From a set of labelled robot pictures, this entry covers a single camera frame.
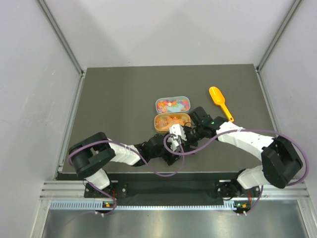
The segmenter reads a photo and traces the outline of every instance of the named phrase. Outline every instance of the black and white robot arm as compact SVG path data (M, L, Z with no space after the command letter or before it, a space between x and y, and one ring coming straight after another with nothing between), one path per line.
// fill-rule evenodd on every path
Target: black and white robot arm
M240 133L243 128L221 117L212 119L202 107L192 110L189 116L195 124L194 127L177 124L170 128L169 133L175 135L168 139L167 144L171 150L179 151L181 143L185 152L192 151L203 138L212 138L226 131L237 130L220 135L218 141L243 149L262 162L260 166L240 171L236 179L228 182L230 187L235 187L232 195L239 195L245 189L265 184L284 188L303 166L291 142L283 137L275 138L253 132ZM109 161L131 166L145 164L132 150L137 151L147 162L158 157L163 158L168 165L177 161L179 156L165 149L164 137L165 135L156 134L149 141L124 147L113 143L100 143L76 153L76 150L91 143L109 140L104 133L99 132L70 148L71 163L79 178L86 179L99 189L107 189L111 187L111 181L102 167Z

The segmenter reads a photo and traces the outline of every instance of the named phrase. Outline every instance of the metal floor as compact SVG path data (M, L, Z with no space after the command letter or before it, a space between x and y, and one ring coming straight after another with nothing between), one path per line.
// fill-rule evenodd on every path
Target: metal floor
M42 238L308 238L297 201L261 201L232 211L117 211L109 217L50 210Z
M237 125L273 129L263 93L252 64L89 68L84 80L69 145L99 131L112 140L138 144L156 134L154 118L158 98L187 96L191 108L202 106L212 117L224 116L209 95L217 86ZM162 159L150 164L159 172L175 171ZM229 172L259 165L252 155L215 142L186 158L183 172ZM147 166L131 167L110 162L108 173L148 172ZM65 164L63 173L74 170Z

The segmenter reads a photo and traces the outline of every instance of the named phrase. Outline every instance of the orange container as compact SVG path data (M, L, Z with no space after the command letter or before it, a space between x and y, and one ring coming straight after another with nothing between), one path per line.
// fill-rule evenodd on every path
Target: orange container
M167 133L172 125L181 124L191 126L190 117L186 113L158 114L154 119L154 127L158 133Z

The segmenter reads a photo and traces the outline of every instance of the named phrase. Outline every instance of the yellow spatula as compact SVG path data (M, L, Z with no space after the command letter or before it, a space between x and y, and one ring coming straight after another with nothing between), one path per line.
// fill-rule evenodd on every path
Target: yellow spatula
M224 101L224 96L221 93L221 91L217 87L211 87L209 89L210 96L213 100L213 102L217 105L220 106L225 115L227 116L229 121L234 121L230 111L228 110L227 106L225 105Z

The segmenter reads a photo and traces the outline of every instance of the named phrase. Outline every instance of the white wall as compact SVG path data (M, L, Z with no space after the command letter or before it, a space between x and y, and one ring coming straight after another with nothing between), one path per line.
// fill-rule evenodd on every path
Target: white wall
M259 63L293 0L46 0L86 67Z
M0 237L29 237L79 74L35 0L0 2Z
M317 210L317 1L304 0L262 75L280 128L305 149L306 179Z

